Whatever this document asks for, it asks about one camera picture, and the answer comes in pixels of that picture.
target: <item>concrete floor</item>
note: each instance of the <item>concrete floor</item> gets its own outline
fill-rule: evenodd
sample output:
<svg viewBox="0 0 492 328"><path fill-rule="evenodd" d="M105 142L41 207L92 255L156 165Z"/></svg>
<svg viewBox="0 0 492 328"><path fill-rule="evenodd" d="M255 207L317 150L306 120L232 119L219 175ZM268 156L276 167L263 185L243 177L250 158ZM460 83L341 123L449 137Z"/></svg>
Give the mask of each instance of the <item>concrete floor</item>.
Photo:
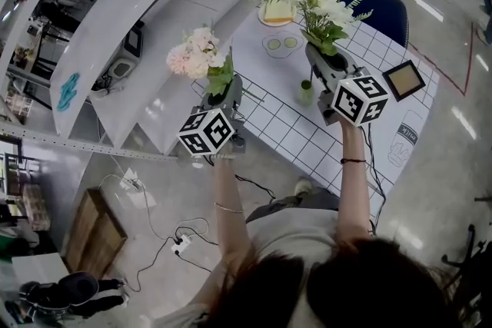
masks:
<svg viewBox="0 0 492 328"><path fill-rule="evenodd" d="M441 11L442 22L414 0L402 1L410 19L410 42L464 89L471 23L477 18L486 21L478 9L482 0L424 0ZM487 193L492 181L492 116L487 110L492 105L488 88L492 77L476 55L492 65L490 48L474 35L466 96L446 78L440 79L424 131L388 196L378 228L380 235L397 239L408 253L431 266L440 266L443 253L452 259L463 255L469 224L475 224L480 239L487 236L490 211L474 198ZM269 187L279 197L290 194L300 171L257 138L251 136L248 143L248 152L237 161L238 174ZM216 240L209 167L196 170L185 163L118 161L125 172L131 169L144 182L152 223L161 236L171 234L181 220L205 217L210 222L208 237ZM107 157L95 155L87 175L91 174L97 186L104 174L116 171ZM240 183L239 187L247 212L269 201L268 195L253 185ZM149 229L143 194L125 191L114 178L107 179L102 188L129 236L113 274L126 276L135 287L136 271L150 264L162 242ZM197 222L194 228L202 230L204 226ZM108 322L150 326L152 320L190 300L207 273L180 261L170 248L166 246L155 265L141 274L143 290L130 292L128 308L106 313ZM219 259L217 247L200 240L186 253L189 260L209 269Z"/></svg>

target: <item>person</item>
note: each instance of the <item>person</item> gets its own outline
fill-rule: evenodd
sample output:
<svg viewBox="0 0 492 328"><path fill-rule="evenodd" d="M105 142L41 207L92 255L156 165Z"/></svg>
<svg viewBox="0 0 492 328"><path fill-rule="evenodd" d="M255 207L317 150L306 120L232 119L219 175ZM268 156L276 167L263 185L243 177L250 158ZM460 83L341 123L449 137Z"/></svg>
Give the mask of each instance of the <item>person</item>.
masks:
<svg viewBox="0 0 492 328"><path fill-rule="evenodd" d="M340 200L301 180L293 197L245 220L233 161L216 158L221 262L187 306L155 326L460 326L437 278L395 242L371 236L363 135L341 126Z"/></svg>
<svg viewBox="0 0 492 328"><path fill-rule="evenodd" d="M480 5L480 10L489 16L487 27L483 29L480 24L477 26L477 36L485 44L492 44L492 0L484 0L484 4Z"/></svg>
<svg viewBox="0 0 492 328"><path fill-rule="evenodd" d="M130 299L124 291L92 299L103 291L119 290L125 279L96 280L90 273L77 272L57 283L27 282L19 290L20 305L28 317L39 326L62 327L60 319L65 315L82 316L85 319L115 306L126 307Z"/></svg>
<svg viewBox="0 0 492 328"><path fill-rule="evenodd" d="M16 0L17 2L25 2L26 0ZM32 15L35 18L40 18L42 16L49 19L49 21L57 28L69 31L70 33L75 33L80 21L65 14L56 5L55 0L40 0L36 5Z"/></svg>

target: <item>blue drawing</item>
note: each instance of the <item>blue drawing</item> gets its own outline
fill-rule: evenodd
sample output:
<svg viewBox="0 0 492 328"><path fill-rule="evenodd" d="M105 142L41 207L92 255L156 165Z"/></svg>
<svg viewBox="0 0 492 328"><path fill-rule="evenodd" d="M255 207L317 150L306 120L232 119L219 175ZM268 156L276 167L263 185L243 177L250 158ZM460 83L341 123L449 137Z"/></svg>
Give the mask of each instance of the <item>blue drawing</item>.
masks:
<svg viewBox="0 0 492 328"><path fill-rule="evenodd" d="M56 107L58 111L63 112L68 109L68 107L70 107L70 101L77 94L75 86L77 84L78 77L80 77L79 73L72 74L68 81L66 81L61 86L60 101L58 102L58 106Z"/></svg>

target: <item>blue chair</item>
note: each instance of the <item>blue chair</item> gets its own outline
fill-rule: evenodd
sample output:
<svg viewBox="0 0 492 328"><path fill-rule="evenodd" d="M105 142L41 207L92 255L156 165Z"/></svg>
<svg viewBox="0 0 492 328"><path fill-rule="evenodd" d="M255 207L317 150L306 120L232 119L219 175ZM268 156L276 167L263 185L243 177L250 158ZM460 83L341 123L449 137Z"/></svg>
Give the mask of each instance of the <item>blue chair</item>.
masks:
<svg viewBox="0 0 492 328"><path fill-rule="evenodd" d="M350 3L353 0L341 0ZM374 10L364 22L377 29L402 47L408 44L407 8L401 0L363 0L354 7L354 15Z"/></svg>

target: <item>grid pattern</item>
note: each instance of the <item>grid pattern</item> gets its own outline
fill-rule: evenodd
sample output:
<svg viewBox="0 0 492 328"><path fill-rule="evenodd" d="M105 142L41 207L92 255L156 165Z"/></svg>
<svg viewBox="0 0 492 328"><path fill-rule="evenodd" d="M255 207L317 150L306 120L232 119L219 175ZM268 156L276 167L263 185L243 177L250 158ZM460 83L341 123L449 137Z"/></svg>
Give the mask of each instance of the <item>grid pattern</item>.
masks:
<svg viewBox="0 0 492 328"><path fill-rule="evenodd" d="M303 26L303 18L296 18L295 23ZM427 108L431 108L439 82L439 75L435 70L416 54L363 22L355 22L345 31L350 37L338 40L337 43L349 51L354 60L360 66L365 66L371 74L379 75L406 60L412 60L426 84L414 97ZM254 82L243 76L241 78L244 89L262 100L243 93L238 111L244 117L244 126L322 187L339 196L342 168L341 136L325 132ZM192 88L199 96L203 96L207 83L206 80L194 81ZM378 177L387 195L393 184L379 172ZM371 216L375 217L383 203L383 197L375 191L376 182L368 166L367 180L370 185Z"/></svg>

